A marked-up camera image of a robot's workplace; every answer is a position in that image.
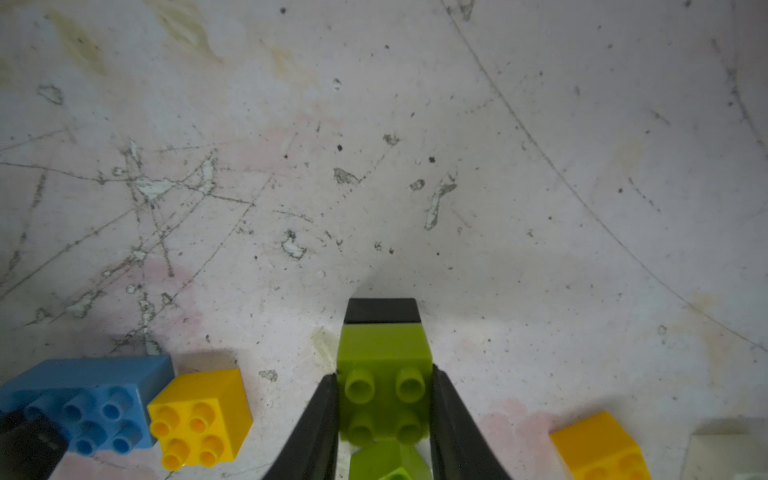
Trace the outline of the black lego brick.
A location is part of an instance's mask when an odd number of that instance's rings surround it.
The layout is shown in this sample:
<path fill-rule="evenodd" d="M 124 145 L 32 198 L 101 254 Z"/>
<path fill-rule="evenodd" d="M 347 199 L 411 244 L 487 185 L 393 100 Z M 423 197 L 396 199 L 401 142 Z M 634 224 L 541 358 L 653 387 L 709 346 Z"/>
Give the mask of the black lego brick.
<path fill-rule="evenodd" d="M 343 321 L 345 325 L 421 322 L 414 298 L 351 298 Z"/>

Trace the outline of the blue lego brick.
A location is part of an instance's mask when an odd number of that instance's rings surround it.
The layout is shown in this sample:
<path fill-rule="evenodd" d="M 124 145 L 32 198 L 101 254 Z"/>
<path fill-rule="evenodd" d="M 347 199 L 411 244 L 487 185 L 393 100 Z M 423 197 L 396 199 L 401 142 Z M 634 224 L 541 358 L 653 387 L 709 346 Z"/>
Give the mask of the blue lego brick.
<path fill-rule="evenodd" d="M 148 404 L 174 379 L 171 358 L 50 359 L 1 385 L 1 414 L 44 416 L 82 456 L 149 449 Z"/>

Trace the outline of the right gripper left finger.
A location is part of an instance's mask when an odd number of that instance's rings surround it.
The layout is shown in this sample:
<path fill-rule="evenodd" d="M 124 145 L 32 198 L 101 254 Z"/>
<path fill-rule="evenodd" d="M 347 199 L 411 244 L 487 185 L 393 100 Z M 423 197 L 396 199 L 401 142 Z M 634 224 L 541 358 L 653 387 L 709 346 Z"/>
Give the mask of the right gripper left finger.
<path fill-rule="evenodd" d="M 333 480 L 336 477 L 338 443 L 338 383 L 335 374 L 328 374 L 319 382 L 263 479 Z"/>

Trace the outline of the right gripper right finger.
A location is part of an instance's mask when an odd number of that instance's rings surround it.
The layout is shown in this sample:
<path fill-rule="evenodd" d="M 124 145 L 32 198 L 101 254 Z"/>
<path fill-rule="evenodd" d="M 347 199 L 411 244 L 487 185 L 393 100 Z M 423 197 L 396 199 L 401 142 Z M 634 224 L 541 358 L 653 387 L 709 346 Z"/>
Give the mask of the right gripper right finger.
<path fill-rule="evenodd" d="M 431 386 L 430 451 L 434 479 L 511 479 L 437 365 Z"/>

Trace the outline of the orange-yellow lego brick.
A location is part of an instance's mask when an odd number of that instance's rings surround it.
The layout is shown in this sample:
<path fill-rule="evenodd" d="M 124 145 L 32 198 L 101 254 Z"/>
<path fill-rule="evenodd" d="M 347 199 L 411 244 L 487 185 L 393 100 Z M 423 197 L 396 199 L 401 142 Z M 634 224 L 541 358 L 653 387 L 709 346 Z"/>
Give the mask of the orange-yellow lego brick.
<path fill-rule="evenodd" d="M 639 445 L 607 411 L 550 434 L 569 479 L 650 479 Z"/>

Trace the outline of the white lego brick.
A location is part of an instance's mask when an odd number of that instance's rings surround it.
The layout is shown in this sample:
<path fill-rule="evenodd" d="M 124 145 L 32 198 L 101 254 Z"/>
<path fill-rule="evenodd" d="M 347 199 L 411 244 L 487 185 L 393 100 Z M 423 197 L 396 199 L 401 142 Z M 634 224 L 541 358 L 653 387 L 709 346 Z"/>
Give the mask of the white lego brick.
<path fill-rule="evenodd" d="M 697 434 L 689 441 L 682 480 L 767 478 L 767 445 L 750 434 Z"/>

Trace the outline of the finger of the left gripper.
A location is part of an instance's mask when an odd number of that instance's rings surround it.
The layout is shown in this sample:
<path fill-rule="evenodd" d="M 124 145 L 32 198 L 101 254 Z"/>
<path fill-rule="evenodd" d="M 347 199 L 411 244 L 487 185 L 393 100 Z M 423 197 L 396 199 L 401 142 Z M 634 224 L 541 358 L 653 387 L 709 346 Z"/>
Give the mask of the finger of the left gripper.
<path fill-rule="evenodd" d="M 21 410 L 1 418 L 1 478 L 47 480 L 69 441 L 45 416 L 27 420 Z"/>

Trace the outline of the green lego brick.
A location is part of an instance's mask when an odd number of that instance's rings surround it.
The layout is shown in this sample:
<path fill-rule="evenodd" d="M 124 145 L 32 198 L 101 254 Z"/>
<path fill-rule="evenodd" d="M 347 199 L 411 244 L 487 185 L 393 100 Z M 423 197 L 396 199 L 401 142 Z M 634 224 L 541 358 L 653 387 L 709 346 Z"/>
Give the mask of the green lego brick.
<path fill-rule="evenodd" d="M 431 480 L 429 466 L 413 446 L 384 440 L 363 447 L 350 459 L 350 480 Z"/>
<path fill-rule="evenodd" d="M 429 430 L 433 360 L 420 323 L 346 324 L 337 355 L 341 438 L 414 445 Z"/>

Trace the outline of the yellow lego brick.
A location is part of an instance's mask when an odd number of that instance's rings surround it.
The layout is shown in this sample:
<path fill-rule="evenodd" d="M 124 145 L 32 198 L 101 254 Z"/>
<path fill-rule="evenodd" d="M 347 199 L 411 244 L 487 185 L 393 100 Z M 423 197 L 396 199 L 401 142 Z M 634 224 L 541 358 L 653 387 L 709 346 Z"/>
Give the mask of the yellow lego brick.
<path fill-rule="evenodd" d="M 147 409 L 168 471 L 235 460 L 253 424 L 238 369 L 181 374 Z"/>

